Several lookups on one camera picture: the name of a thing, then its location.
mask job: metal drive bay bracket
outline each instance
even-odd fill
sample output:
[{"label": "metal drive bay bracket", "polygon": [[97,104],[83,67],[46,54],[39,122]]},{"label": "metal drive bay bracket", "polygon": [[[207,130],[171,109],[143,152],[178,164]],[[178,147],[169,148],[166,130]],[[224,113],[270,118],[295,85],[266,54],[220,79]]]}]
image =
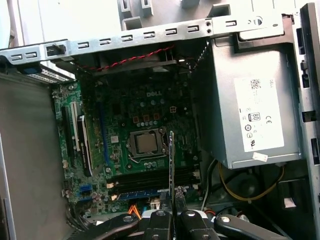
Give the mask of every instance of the metal drive bay bracket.
[{"label": "metal drive bay bracket", "polygon": [[316,239],[320,240],[320,23],[316,4],[307,3],[301,8],[300,16],[300,26],[296,28],[295,55],[299,69],[298,76],[301,91],[301,126],[309,173],[315,233]]},{"label": "metal drive bay bracket", "polygon": [[251,13],[176,22],[145,27],[83,40],[57,40],[40,44],[0,50],[0,61],[24,65],[41,61],[72,60],[73,56],[128,47],[158,44],[206,37],[219,37],[258,29],[282,26],[281,14]]}]

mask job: screw hole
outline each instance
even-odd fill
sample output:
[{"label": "screw hole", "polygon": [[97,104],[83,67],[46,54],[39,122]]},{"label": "screw hole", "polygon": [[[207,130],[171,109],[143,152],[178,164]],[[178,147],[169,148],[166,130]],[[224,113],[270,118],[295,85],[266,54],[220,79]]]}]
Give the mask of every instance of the screw hole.
[{"label": "screw hole", "polygon": [[159,240],[159,239],[160,239],[160,237],[158,234],[155,234],[152,236],[152,240]]},{"label": "screw hole", "polygon": [[202,235],[202,239],[203,240],[209,240],[210,239],[210,236],[205,234],[205,235]]}]

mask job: cable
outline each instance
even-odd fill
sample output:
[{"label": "cable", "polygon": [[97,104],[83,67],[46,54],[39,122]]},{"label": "cable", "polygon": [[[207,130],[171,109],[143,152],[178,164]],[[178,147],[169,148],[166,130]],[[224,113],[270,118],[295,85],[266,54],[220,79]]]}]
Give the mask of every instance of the cable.
[{"label": "cable", "polygon": [[282,166],[282,173],[281,173],[280,177],[277,179],[277,181],[276,181],[271,187],[269,187],[267,190],[265,190],[263,193],[259,194],[258,196],[245,198],[245,197],[242,197],[242,196],[239,196],[239,195],[235,194],[234,192],[232,192],[232,191],[227,187],[227,184],[225,183],[224,176],[223,176],[222,164],[221,164],[220,162],[219,162],[219,164],[218,164],[218,168],[219,168],[220,179],[221,179],[221,182],[222,182],[225,190],[226,190],[232,197],[234,197],[235,199],[240,200],[240,201],[246,201],[246,202],[258,200],[258,199],[264,197],[265,195],[267,195],[268,193],[270,193],[270,192],[277,186],[277,183],[278,183],[278,182],[283,178],[283,176],[285,175],[285,167]]},{"label": "cable", "polygon": [[206,213],[206,214],[213,214],[214,216],[216,215],[216,213],[215,213],[214,211],[212,211],[211,209],[205,210],[204,213]]},{"label": "cable", "polygon": [[136,216],[138,217],[138,219],[141,220],[140,213],[139,213],[139,211],[138,211],[138,209],[137,209],[136,206],[133,206],[133,211],[134,211],[134,213],[136,214]]},{"label": "cable", "polygon": [[206,175],[206,191],[205,191],[205,195],[203,198],[203,203],[201,206],[201,211],[204,210],[208,196],[209,196],[209,192],[211,190],[211,185],[212,185],[212,173],[214,171],[214,168],[216,167],[218,161],[216,159],[213,159],[213,161],[210,163],[209,168],[208,168],[208,172]]},{"label": "cable", "polygon": [[140,213],[135,205],[131,205],[131,207],[129,208],[128,214],[132,214],[132,212],[134,212],[135,215],[138,217],[138,219],[141,220]]},{"label": "cable", "polygon": [[111,69],[111,68],[114,68],[114,67],[117,66],[117,65],[122,65],[122,64],[124,64],[124,63],[126,63],[126,62],[130,62],[130,61],[132,61],[132,60],[144,59],[144,58],[151,57],[151,56],[154,55],[154,54],[158,54],[158,53],[160,53],[160,52],[165,52],[165,51],[167,51],[167,50],[173,49],[174,46],[175,46],[175,45],[171,45],[171,46],[168,46],[168,47],[165,47],[165,48],[161,48],[161,49],[158,49],[158,50],[156,50],[156,51],[153,51],[153,52],[150,52],[150,53],[148,53],[148,54],[141,55],[141,56],[133,56],[133,57],[130,57],[130,58],[121,60],[121,61],[114,62],[113,64],[108,65],[108,66],[104,66],[104,67],[94,67],[94,66],[88,66],[88,65],[78,66],[78,67],[83,68],[83,69],[86,69],[86,70],[94,70],[94,71],[97,71],[97,72],[101,72],[102,70]]}]

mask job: power supply label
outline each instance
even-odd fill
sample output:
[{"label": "power supply label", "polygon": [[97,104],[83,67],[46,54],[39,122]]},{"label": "power supply label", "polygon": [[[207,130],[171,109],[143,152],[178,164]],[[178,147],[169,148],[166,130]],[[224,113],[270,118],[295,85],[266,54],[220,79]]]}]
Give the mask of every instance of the power supply label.
[{"label": "power supply label", "polygon": [[276,88],[270,78],[234,80],[245,152],[285,145]]}]

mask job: motherboard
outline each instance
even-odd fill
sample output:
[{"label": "motherboard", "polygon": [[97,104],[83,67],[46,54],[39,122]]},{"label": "motherboard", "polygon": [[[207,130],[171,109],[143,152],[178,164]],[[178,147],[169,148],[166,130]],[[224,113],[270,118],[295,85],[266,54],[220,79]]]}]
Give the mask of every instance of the motherboard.
[{"label": "motherboard", "polygon": [[174,184],[201,199],[200,154],[187,75],[141,72],[55,85],[64,169],[62,195],[90,201],[87,217],[153,208],[169,189],[169,134],[175,135]]}]

